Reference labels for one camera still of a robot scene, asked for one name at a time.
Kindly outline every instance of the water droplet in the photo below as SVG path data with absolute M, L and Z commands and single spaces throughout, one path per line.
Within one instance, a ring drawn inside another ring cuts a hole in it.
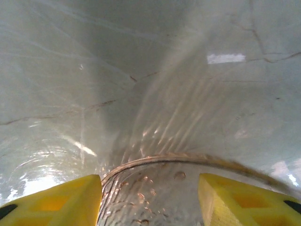
M 144 195 L 143 195 L 142 193 L 138 193 L 137 195 L 138 195 L 138 197 L 139 197 L 139 203 L 142 204 L 142 203 L 144 202 L 144 200 L 145 200 Z
M 143 176 L 143 177 L 140 177 L 137 181 L 147 181 L 148 179 L 148 176 Z
M 147 219 L 144 219 L 144 220 L 136 220 L 136 219 L 134 219 L 133 222 L 136 222 L 136 223 L 138 223 L 140 225 L 149 225 L 150 224 L 150 221 L 147 220 Z
M 120 188 L 122 188 L 122 187 L 125 186 L 125 185 L 128 185 L 128 182 L 123 181 L 123 182 L 120 184 Z
M 150 193 L 151 193 L 153 196 L 155 196 L 155 195 L 156 195 L 155 189 L 152 188 L 152 189 L 150 190 Z
M 183 171 L 179 171 L 174 174 L 175 180 L 184 180 L 185 178 L 186 178 L 186 174 Z

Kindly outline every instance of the yellow foam block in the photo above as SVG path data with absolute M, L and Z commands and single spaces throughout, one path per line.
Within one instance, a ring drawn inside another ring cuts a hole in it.
M 201 174 L 198 198 L 205 226 L 301 226 L 288 195 L 213 174 Z
M 95 226 L 101 198 L 99 175 L 89 175 L 5 204 L 0 226 Z

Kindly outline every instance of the wet surface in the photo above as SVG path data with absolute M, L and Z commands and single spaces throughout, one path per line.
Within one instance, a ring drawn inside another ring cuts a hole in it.
M 299 187 L 300 12 L 295 0 L 1 2 L 0 204 L 170 152 Z

